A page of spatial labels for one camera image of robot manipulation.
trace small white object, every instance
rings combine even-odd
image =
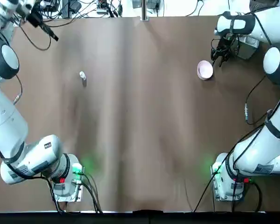
[[[201,80],[207,80],[213,75],[213,66],[208,61],[201,61],[197,66],[197,75]]]
[[[83,79],[84,81],[86,80],[86,75],[84,72],[80,71],[80,77],[81,79]]]

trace green led light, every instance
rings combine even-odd
[[[76,174],[76,180],[81,179],[81,173],[82,173],[82,165],[80,163],[74,163],[72,165],[73,167],[73,174]]]

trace brown tablecloth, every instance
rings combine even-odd
[[[29,125],[27,142],[58,135],[64,152],[75,154],[95,177],[103,210],[194,209],[217,155],[252,129],[244,121],[244,102],[264,75],[259,50],[250,61],[231,59],[222,68],[216,63],[209,81],[198,78],[197,64],[210,60],[216,21],[79,19],[55,28],[60,39],[45,52],[16,30],[12,46],[24,87],[16,107]],[[40,29],[24,29],[46,47],[49,40]],[[17,80],[2,90],[13,98]],[[249,99],[250,113],[256,119],[279,98],[280,90],[264,80]],[[280,176],[256,181],[262,210],[280,210]],[[211,195],[208,189],[198,210],[212,211]],[[254,210],[257,200],[251,188],[237,210]],[[216,203],[217,210],[230,207]],[[0,177],[0,211],[54,209],[46,182],[9,186]],[[86,191],[83,202],[68,209],[92,210]]]

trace metal bracket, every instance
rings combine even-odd
[[[147,16],[147,0],[142,0],[141,20],[149,21],[148,16]]]

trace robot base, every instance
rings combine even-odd
[[[218,167],[221,165],[224,157],[221,157],[221,158],[220,158],[220,156],[218,156],[216,162],[210,167],[210,174],[211,174],[211,176],[214,175],[215,171],[217,171]],[[224,166],[225,165],[223,164],[221,166],[220,170],[225,168]],[[221,202],[232,201],[232,196],[226,195],[224,193],[223,182],[222,182],[222,177],[221,177],[221,172],[220,171],[214,176],[211,184],[212,184],[214,198],[216,199],[216,201],[221,201]],[[243,197],[242,193],[241,194],[237,194],[237,195],[234,196],[234,200],[238,201],[242,197]]]
[[[54,196],[58,202],[80,202],[83,194],[83,176],[74,172],[84,173],[85,167],[81,166],[75,155],[68,154],[68,158],[68,174],[62,181],[59,179],[59,183],[53,184]]]

